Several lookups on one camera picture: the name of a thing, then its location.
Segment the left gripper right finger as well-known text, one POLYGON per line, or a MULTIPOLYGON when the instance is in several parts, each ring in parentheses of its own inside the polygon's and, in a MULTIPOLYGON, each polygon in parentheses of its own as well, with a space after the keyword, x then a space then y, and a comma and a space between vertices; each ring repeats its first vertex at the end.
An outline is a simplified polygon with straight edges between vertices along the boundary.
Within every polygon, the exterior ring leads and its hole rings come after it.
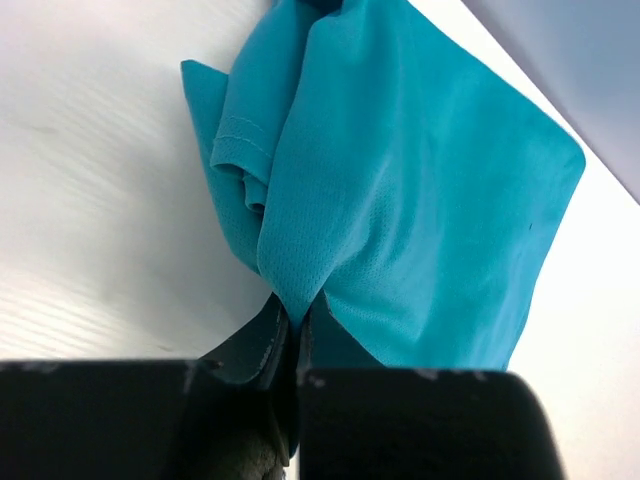
POLYGON ((335 319, 325 294, 300 337, 302 479, 563 479, 551 429, 518 376, 390 368, 335 319))

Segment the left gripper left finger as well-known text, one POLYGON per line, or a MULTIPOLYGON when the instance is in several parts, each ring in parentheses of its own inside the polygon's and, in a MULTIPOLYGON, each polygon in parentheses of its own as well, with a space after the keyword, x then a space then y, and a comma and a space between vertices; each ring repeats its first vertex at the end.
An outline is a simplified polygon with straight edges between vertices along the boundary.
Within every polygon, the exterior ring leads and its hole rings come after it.
POLYGON ((270 297, 199 358, 5 360, 5 479, 276 479, 295 447, 290 322, 270 297))

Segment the teal t-shirt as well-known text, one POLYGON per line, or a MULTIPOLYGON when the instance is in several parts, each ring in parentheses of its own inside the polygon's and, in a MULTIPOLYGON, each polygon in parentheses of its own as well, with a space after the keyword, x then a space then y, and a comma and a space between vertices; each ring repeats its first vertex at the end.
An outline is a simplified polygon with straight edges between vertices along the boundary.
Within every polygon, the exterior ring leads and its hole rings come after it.
POLYGON ((224 236, 300 323, 324 294, 388 366, 503 370, 585 168, 406 1, 278 1, 181 75, 224 236))

